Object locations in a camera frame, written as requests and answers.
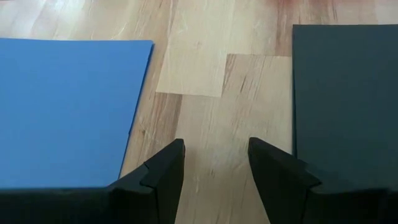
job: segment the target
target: blue foam board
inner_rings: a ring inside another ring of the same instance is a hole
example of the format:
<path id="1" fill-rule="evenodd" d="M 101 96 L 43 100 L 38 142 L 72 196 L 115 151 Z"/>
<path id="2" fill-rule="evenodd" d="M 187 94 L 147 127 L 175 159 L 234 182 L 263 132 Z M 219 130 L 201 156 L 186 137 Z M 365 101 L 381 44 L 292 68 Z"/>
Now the blue foam board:
<path id="1" fill-rule="evenodd" d="M 115 181 L 152 46 L 0 39 L 0 189 Z"/>

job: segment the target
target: black sheet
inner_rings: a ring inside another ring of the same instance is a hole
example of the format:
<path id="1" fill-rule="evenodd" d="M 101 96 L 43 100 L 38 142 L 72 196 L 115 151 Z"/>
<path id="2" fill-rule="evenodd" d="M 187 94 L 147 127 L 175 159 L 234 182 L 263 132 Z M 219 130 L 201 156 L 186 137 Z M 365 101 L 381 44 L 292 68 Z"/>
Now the black sheet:
<path id="1" fill-rule="evenodd" d="M 398 26 L 294 26 L 295 153 L 360 187 L 398 186 Z"/>

